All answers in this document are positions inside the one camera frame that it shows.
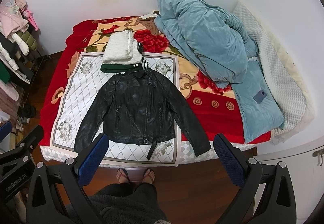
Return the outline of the hanging clothes on rack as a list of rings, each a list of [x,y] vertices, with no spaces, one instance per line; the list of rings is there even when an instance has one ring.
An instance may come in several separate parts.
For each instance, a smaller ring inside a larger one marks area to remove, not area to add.
[[[22,120],[35,117],[36,108],[27,103],[31,86],[48,56],[40,52],[39,33],[33,12],[25,0],[1,4],[1,92],[17,103]]]

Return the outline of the red floral blanket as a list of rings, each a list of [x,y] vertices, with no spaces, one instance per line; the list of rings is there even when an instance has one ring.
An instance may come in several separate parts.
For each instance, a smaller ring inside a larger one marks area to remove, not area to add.
[[[54,68],[40,112],[40,124],[45,132],[41,145],[50,145],[50,134],[58,114],[59,103],[81,53],[102,52],[109,35],[124,29],[135,32],[135,38],[144,46],[144,51],[178,57],[180,91],[210,140],[213,140],[216,134],[222,133],[232,143],[244,143],[241,113],[231,86],[218,88],[172,47],[162,33],[158,33],[153,17],[146,15],[86,20],[72,28],[72,34],[65,41],[66,48]]]

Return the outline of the black leather jacket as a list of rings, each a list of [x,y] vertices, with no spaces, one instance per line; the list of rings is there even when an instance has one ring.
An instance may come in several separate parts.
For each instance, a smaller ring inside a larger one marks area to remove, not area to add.
[[[195,156],[211,149],[198,118],[166,76],[151,68],[127,71],[112,76],[98,91],[77,131],[74,151],[88,147],[103,126],[113,142],[149,145],[150,159],[158,143],[176,137],[176,125]]]

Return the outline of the person legs in sandals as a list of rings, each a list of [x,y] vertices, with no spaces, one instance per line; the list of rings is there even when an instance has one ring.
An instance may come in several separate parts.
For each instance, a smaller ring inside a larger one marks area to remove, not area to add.
[[[168,223],[158,205],[155,173],[145,169],[142,182],[134,186],[125,169],[116,173],[117,183],[105,186],[89,196],[106,223]]]

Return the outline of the white fluffy folded garment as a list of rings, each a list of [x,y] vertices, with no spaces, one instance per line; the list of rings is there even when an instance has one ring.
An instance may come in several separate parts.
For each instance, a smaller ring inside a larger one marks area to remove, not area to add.
[[[142,62],[142,53],[131,30],[113,33],[103,54],[104,64],[134,65]]]

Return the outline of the white textured padded mattress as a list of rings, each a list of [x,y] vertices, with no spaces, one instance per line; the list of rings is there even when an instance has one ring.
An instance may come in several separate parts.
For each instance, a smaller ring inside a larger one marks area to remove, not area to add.
[[[272,144],[285,142],[303,131],[315,118],[311,94],[298,68],[270,27],[244,3],[238,2],[233,14],[244,24],[256,42],[265,81],[285,122],[271,131]]]

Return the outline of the green striped folded garment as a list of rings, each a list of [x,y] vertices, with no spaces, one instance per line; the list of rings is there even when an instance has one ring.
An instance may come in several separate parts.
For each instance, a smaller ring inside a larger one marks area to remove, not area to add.
[[[148,63],[144,58],[143,46],[141,43],[137,44],[133,48],[133,55],[130,59],[121,59],[111,61],[110,63],[102,62],[100,67],[101,72],[104,73],[117,73],[117,72],[126,72],[129,70],[138,70],[138,69],[148,69]]]

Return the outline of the light blue quilt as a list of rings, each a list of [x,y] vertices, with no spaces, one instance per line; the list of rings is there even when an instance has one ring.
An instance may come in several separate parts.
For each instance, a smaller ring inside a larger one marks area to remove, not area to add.
[[[247,143],[284,124],[264,78],[256,42],[234,14],[204,0],[157,0],[155,25],[219,88],[230,85]]]

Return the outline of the white diamond pattern cloth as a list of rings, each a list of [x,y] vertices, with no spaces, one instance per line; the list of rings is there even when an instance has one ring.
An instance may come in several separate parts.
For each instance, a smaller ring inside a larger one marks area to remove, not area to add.
[[[59,104],[50,145],[41,149],[44,157],[56,161],[74,158],[74,142],[80,123],[88,112],[97,92],[112,76],[101,72],[102,52],[82,52]],[[102,167],[177,166],[180,162],[181,130],[175,126],[175,138],[159,143],[151,159],[147,159],[150,145],[109,142]]]

